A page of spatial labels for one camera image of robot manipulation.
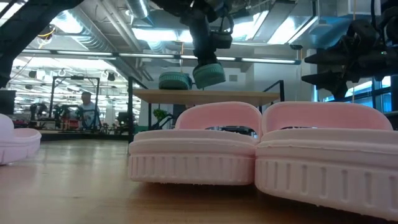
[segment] wooden surface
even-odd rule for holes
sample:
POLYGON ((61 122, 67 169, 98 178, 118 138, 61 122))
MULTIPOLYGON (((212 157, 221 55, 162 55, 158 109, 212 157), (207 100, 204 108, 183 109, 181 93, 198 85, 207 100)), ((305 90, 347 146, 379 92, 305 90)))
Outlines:
POLYGON ((0 167, 0 223, 387 223, 254 186, 132 182, 126 149, 124 141, 45 142, 34 159, 0 167))
POLYGON ((278 93, 260 91, 134 90, 133 94, 147 103, 178 105, 239 101, 262 106, 279 99, 278 93))

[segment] fluorescent light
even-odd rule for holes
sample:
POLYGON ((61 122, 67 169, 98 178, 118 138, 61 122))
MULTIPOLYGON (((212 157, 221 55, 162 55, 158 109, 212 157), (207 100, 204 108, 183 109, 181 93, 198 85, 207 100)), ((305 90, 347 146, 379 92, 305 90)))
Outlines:
POLYGON ((49 50, 36 50, 36 49, 25 49, 22 53, 26 54, 51 54, 49 50))
POLYGON ((271 58, 242 58, 242 62, 258 62, 258 63, 286 63, 295 64, 295 60, 282 60, 282 59, 271 59, 271 58))
POLYGON ((80 51, 69 51, 69 50, 58 50, 59 54, 64 55, 84 55, 84 56, 112 56, 109 52, 80 52, 80 51))
POLYGON ((305 31, 307 31, 307 29, 309 29, 316 21, 318 20, 318 16, 315 16, 307 25, 305 25, 305 27, 303 27, 303 29, 301 29, 300 31, 298 31, 289 41, 288 43, 291 44, 293 43, 295 40, 297 40, 301 35, 304 34, 305 31))
POLYGON ((181 32, 181 34, 178 37, 179 41, 185 42, 185 43, 192 43, 193 39, 191 36, 191 33, 189 32, 189 30, 184 30, 181 32))
MULTIPOLYGON (((0 11, 2 11, 6 6, 8 5, 8 2, 0 2, 0 11)), ((1 19, 9 19, 11 16, 13 16, 20 8, 22 7, 21 4, 14 4, 6 13, 4 16, 2 16, 1 19)))
POLYGON ((79 91, 80 90, 79 87, 73 86, 73 85, 68 85, 67 88, 70 89, 70 90, 73 90, 73 91, 79 91))
POLYGON ((181 55, 181 59, 198 59, 194 55, 181 55))
POLYGON ((159 29, 136 29, 133 28, 134 35, 139 40, 145 41, 175 41, 177 35, 174 30, 159 30, 159 29))
POLYGON ((253 16, 253 19, 255 22, 254 22, 254 25, 253 25, 251 31, 247 34, 246 40, 253 39, 254 35, 257 33, 257 31, 260 29, 260 26, 266 19, 268 12, 269 11, 266 10, 262 13, 257 13, 253 16))
POLYGON ((121 57, 139 57, 139 58, 174 58, 174 55, 166 55, 166 54, 129 54, 129 53, 120 53, 121 57))
POLYGON ((235 61, 234 57, 217 57, 217 60, 221 60, 221 61, 235 61))
POLYGON ((268 40, 268 44, 285 44, 296 32, 294 18, 289 16, 268 40))
POLYGON ((51 21, 51 24, 56 25, 62 31, 69 34, 79 34, 83 31, 83 27, 68 11, 61 12, 51 21))

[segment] man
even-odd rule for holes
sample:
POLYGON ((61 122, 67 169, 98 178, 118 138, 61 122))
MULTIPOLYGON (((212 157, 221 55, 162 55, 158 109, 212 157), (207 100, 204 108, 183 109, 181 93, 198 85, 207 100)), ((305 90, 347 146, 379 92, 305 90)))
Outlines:
MULTIPOLYGON (((98 115, 95 115, 95 103, 91 102, 91 93, 90 92, 83 92, 81 94, 81 100, 83 102, 83 104, 81 104, 79 107, 83 109, 83 117, 82 120, 84 119, 84 121, 86 122, 87 128, 91 128, 93 129, 94 127, 97 127, 99 122, 98 122, 98 116, 100 115, 100 109, 96 108, 98 115)), ((79 123, 79 126, 81 128, 85 128, 83 127, 83 125, 81 124, 81 122, 79 123)))

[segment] pink slipper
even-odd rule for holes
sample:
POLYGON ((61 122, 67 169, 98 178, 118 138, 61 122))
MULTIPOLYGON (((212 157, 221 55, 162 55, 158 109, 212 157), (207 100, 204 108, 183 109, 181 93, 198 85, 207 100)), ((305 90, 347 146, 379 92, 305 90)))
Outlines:
POLYGON ((139 133, 129 146, 131 179, 181 184, 251 184, 258 139, 206 130, 216 126, 245 126, 261 136, 261 114, 247 103, 211 103, 183 112, 174 130, 139 133))
POLYGON ((398 132, 380 112, 347 103, 277 103, 264 113, 262 130, 262 192, 398 220, 398 132))
POLYGON ((0 114, 0 165, 33 156, 40 148, 42 135, 29 128, 14 129, 6 115, 0 114))

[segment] desk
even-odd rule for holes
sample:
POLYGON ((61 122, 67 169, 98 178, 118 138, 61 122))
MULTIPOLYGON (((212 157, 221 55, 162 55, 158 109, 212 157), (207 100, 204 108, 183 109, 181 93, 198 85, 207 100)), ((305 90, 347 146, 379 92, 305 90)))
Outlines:
POLYGON ((178 105, 238 101, 257 107, 279 99, 279 93, 260 91, 134 90, 134 95, 147 103, 178 105))

